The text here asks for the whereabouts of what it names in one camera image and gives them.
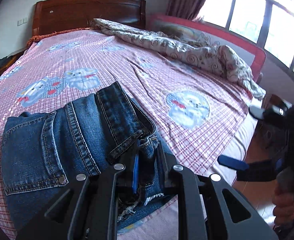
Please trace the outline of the person's right hand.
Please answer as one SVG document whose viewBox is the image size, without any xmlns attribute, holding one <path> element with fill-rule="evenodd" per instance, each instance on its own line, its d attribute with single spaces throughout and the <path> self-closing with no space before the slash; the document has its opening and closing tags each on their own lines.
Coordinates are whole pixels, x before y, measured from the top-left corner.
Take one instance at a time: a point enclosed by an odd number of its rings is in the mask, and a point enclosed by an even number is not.
<svg viewBox="0 0 294 240">
<path fill-rule="evenodd" d="M 272 197 L 272 203 L 275 205 L 273 215 L 276 226 L 289 225 L 294 220 L 294 193 L 283 190 L 277 182 Z"/>
</svg>

